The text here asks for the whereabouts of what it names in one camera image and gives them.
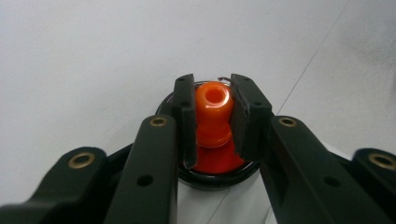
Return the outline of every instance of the hole in orange object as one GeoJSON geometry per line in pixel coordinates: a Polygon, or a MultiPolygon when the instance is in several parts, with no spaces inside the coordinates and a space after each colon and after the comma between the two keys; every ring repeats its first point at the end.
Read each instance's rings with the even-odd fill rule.
{"type": "Polygon", "coordinates": [[[218,104],[224,101],[225,93],[220,89],[210,89],[206,92],[205,98],[210,103],[218,104]]]}

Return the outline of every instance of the gray surface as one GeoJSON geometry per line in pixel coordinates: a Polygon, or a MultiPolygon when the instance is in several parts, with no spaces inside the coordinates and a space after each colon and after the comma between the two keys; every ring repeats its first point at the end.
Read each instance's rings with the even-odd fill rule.
{"type": "MultiPolygon", "coordinates": [[[[189,73],[253,78],[275,113],[347,156],[396,154],[395,10],[390,0],[1,1],[0,204],[26,200],[73,148],[133,142],[189,73]]],[[[241,186],[180,187],[179,211],[202,215],[179,223],[263,222],[250,207],[266,208],[262,183],[241,186]]]]}

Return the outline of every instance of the mounting hole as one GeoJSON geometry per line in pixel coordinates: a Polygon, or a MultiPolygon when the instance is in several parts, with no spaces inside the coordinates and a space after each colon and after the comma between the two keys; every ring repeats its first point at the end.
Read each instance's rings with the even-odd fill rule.
{"type": "Polygon", "coordinates": [[[140,187],[147,187],[152,184],[153,181],[154,178],[151,175],[142,175],[137,179],[136,183],[140,187]]]}
{"type": "Polygon", "coordinates": [[[388,155],[372,153],[369,155],[369,161],[379,167],[396,171],[396,161],[388,155]]]}
{"type": "Polygon", "coordinates": [[[297,126],[297,122],[294,119],[282,118],[279,120],[279,123],[281,123],[283,126],[291,128],[297,126]]]}
{"type": "Polygon", "coordinates": [[[157,118],[152,119],[149,122],[149,124],[151,124],[151,126],[154,126],[154,127],[161,127],[166,124],[166,119],[157,117],[157,118]]]}
{"type": "Polygon", "coordinates": [[[324,182],[329,185],[332,186],[334,188],[338,188],[341,186],[340,181],[338,181],[336,178],[332,177],[332,176],[326,176],[324,177],[324,182]]]}
{"type": "Polygon", "coordinates": [[[95,155],[91,152],[80,152],[72,159],[70,159],[68,165],[72,169],[81,169],[84,168],[95,160],[95,155]]]}
{"type": "Polygon", "coordinates": [[[182,106],[189,106],[190,103],[185,101],[185,102],[181,102],[181,105],[182,105],[182,106]]]}

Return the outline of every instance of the black plastic arm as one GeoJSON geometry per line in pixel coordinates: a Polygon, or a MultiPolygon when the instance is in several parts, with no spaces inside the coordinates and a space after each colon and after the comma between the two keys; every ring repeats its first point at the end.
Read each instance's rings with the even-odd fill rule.
{"type": "Polygon", "coordinates": [[[271,129],[261,173],[279,224],[393,223],[301,121],[273,117],[271,129]]]}

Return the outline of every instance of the white surface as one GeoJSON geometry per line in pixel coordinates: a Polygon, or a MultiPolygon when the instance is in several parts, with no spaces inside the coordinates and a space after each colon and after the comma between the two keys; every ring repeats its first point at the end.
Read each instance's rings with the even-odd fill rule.
{"type": "MultiPolygon", "coordinates": [[[[253,78],[275,113],[348,156],[396,154],[394,11],[392,0],[0,1],[0,204],[29,198],[73,148],[133,142],[189,73],[253,78]]],[[[179,223],[241,223],[235,211],[261,197],[249,184],[263,188],[180,187],[179,213],[202,215],[179,223]]]]}

